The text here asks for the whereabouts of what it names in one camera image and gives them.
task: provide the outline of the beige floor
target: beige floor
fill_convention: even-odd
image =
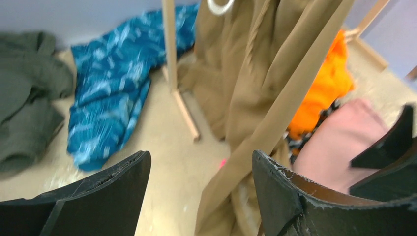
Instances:
[[[417,95],[389,71],[380,72],[353,46],[349,68],[357,90],[345,100],[367,97],[388,125],[392,125],[401,106],[416,102]],[[146,107],[126,147],[106,164],[109,167],[138,150],[149,150],[152,169],[136,231],[137,236],[191,236],[201,191],[220,162],[228,157],[229,148],[210,133],[201,111],[190,95],[185,99],[202,133],[193,143],[182,116],[160,72],[153,83]],[[56,102],[66,114],[73,102]],[[0,181],[0,201],[32,198],[42,192],[75,182],[88,174],[73,168],[66,154],[67,127],[51,143],[41,163],[20,175]]]

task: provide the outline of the pink object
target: pink object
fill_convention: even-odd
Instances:
[[[226,165],[226,159],[224,159],[223,161],[222,161],[222,163],[220,164],[220,168],[222,168],[224,165]]]
[[[351,168],[350,161],[388,132],[368,101],[357,99],[331,114],[300,151],[293,170],[327,188],[349,187],[377,170]]]

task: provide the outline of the wooden rack leg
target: wooden rack leg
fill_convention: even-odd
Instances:
[[[195,125],[194,119],[184,100],[178,90],[177,81],[177,44],[175,36],[175,0],[162,0],[162,14],[164,18],[164,34],[165,34],[165,48],[167,52],[167,66],[162,68],[162,72],[167,79],[173,96],[181,110],[181,113],[188,125],[193,140],[197,141],[200,139],[200,132]]]

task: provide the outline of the purple-gray wall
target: purple-gray wall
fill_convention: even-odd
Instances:
[[[376,0],[357,0],[346,19],[353,29]],[[404,78],[417,65],[417,1],[391,0],[362,34],[362,39]]]
[[[47,30],[62,48],[90,41],[129,17],[161,7],[162,0],[2,0],[0,30]]]

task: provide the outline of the wooden stand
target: wooden stand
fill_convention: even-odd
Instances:
[[[175,0],[162,0],[162,14],[164,18],[165,48],[167,52],[167,65],[162,68],[171,92],[177,102],[179,109],[185,119],[187,126],[191,131],[194,141],[200,139],[200,132],[188,111],[181,92],[178,89],[177,81],[177,44],[175,36]]]
[[[374,49],[363,42],[360,36],[383,10],[383,8],[388,4],[389,1],[390,0],[378,0],[375,5],[368,11],[362,21],[358,24],[356,29],[348,30],[345,32],[346,42],[356,43],[366,54],[368,54],[377,64],[379,64],[382,69],[386,69],[388,67],[388,62],[383,59]]]

